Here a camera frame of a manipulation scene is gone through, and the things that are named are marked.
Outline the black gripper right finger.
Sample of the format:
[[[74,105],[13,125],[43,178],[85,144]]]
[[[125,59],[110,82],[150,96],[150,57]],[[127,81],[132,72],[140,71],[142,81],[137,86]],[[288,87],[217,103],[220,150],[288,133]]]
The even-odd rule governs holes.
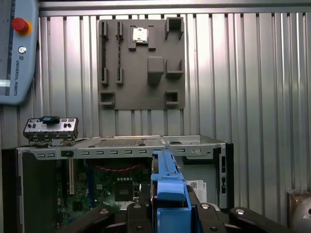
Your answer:
[[[200,203],[193,188],[187,186],[191,203],[193,233],[292,233],[288,227],[255,211],[235,207],[223,213],[212,203]]]

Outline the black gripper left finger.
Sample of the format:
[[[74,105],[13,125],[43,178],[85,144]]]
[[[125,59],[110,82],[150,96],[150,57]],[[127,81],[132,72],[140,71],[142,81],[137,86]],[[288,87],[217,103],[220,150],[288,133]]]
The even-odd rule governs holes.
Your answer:
[[[152,221],[150,185],[142,184],[139,202],[130,203],[126,210],[114,210],[101,205],[88,211],[58,233],[151,233]]]

